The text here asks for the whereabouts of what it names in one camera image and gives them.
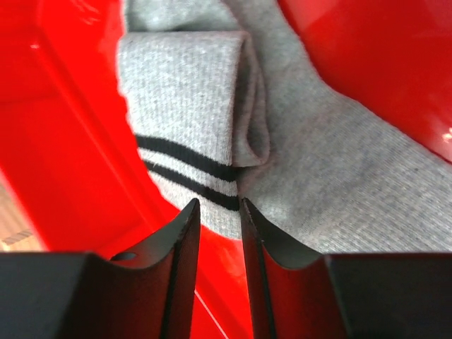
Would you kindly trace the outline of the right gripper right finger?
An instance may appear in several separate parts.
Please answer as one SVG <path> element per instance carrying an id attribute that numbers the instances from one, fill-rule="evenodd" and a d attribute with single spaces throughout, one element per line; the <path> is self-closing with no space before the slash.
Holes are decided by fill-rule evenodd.
<path id="1" fill-rule="evenodd" d="M 321 254 L 240 203 L 255 338 L 450 338 L 449 253 Z"/>

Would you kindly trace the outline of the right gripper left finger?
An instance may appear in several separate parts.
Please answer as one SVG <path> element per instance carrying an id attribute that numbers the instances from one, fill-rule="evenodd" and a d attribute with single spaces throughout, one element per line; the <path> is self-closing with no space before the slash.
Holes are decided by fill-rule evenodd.
<path id="1" fill-rule="evenodd" d="M 188 338 L 200 203 L 104 259 L 88 252 L 1 255 L 2 338 Z"/>

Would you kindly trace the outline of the grey striped sock in tray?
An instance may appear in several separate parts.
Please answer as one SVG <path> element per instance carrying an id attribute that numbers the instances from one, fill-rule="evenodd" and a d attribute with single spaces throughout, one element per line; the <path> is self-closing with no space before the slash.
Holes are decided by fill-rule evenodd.
<path id="1" fill-rule="evenodd" d="M 318 251 L 448 251 L 451 166 L 324 83 L 274 1 L 230 1 L 266 87 L 271 151 L 240 196 Z"/>

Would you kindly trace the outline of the red plastic tray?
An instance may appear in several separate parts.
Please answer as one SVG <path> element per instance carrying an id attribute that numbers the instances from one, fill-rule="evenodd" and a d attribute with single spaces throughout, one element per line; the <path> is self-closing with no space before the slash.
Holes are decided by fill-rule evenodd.
<path id="1" fill-rule="evenodd" d="M 111 259 L 197 199 L 173 206 L 139 157 L 119 91 L 124 2 L 1 2 L 1 177 L 43 252 Z M 274 2 L 326 85 L 451 166 L 450 1 Z M 250 200 L 239 195 L 237 239 L 206 227 L 197 199 L 201 231 L 188 338 L 255 338 L 244 199 Z M 321 254 L 451 255 L 451 249 L 323 252 L 301 243 Z"/>

